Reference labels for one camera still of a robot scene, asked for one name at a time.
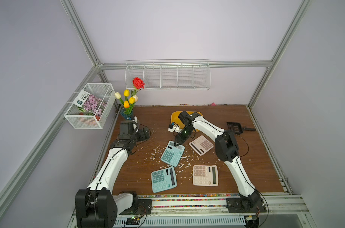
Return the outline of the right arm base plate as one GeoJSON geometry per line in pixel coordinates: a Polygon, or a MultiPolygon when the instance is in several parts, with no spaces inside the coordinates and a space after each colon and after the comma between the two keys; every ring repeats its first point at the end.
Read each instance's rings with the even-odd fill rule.
{"type": "Polygon", "coordinates": [[[262,198],[254,203],[250,203],[243,198],[226,198],[226,203],[229,213],[258,214],[267,212],[266,205],[262,198]]]}

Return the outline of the teal calculator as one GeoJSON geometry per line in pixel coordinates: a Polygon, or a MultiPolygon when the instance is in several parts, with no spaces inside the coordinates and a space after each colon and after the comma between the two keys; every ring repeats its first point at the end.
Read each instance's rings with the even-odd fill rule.
{"type": "Polygon", "coordinates": [[[151,173],[153,193],[163,192],[177,186],[174,167],[168,167],[151,173]]]}
{"type": "Polygon", "coordinates": [[[162,154],[161,161],[173,167],[177,167],[184,150],[185,147],[183,145],[174,146],[174,141],[169,141],[162,154]]]}

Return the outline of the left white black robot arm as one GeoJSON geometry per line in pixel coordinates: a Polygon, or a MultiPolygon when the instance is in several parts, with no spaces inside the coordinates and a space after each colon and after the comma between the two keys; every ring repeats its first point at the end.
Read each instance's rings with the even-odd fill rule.
{"type": "Polygon", "coordinates": [[[141,206],[136,192],[112,193],[123,164],[137,144],[147,141],[150,136],[149,127],[135,120],[120,123],[117,139],[110,145],[98,174],[86,189],[78,190],[75,195],[77,227],[111,228],[118,215],[138,212],[141,206]]]}

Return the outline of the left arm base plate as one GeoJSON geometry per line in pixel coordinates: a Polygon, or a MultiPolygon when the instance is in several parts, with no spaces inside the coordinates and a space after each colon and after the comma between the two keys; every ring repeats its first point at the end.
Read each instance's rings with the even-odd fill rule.
{"type": "Polygon", "coordinates": [[[132,207],[121,212],[121,215],[150,215],[152,210],[151,199],[138,199],[132,207]]]}

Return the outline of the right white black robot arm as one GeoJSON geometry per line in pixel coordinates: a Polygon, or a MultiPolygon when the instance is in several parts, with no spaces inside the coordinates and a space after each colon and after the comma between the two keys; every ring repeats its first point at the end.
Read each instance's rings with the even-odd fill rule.
{"type": "Polygon", "coordinates": [[[234,132],[215,126],[197,112],[188,114],[182,111],[178,118],[184,124],[183,128],[176,123],[169,124],[168,127],[169,131],[178,133],[174,137],[175,145],[184,144],[195,130],[215,141],[216,155],[229,168],[239,190],[240,199],[236,208],[249,211],[262,204],[260,192],[254,187],[242,165],[234,132]]]}

